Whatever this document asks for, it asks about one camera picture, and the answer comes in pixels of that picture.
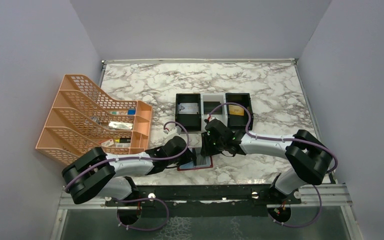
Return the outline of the red card holder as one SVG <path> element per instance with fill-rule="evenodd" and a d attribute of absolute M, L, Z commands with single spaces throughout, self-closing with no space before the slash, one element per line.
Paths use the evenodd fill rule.
<path fill-rule="evenodd" d="M 191 171 L 200 169 L 209 169 L 213 167 L 213 159 L 211 156 L 201 155 L 200 147 L 189 148 L 187 153 L 191 153 L 191 160 L 185 164 L 177 166 L 177 171 Z"/>

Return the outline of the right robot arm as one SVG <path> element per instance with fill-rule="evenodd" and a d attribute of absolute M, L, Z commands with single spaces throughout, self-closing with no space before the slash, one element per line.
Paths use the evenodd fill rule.
<path fill-rule="evenodd" d="M 318 186 L 329 171 L 332 155 L 306 130 L 286 137 L 257 135 L 247 129 L 233 131 L 218 119 L 207 120 L 203 146 L 209 155 L 268 155 L 289 161 L 291 168 L 276 176 L 268 195 L 276 201 L 285 200 L 304 185 Z"/>

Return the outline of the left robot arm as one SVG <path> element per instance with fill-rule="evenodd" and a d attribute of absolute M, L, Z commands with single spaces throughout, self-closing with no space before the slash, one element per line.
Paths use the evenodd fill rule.
<path fill-rule="evenodd" d="M 110 154 L 102 147 L 94 147 L 61 174 L 66 183 L 65 192 L 75 204 L 95 197 L 130 201 L 139 197 L 133 177 L 158 174 L 171 165 L 181 166 L 196 159 L 196 151 L 183 138 L 174 136 L 164 145 L 134 154 Z"/>

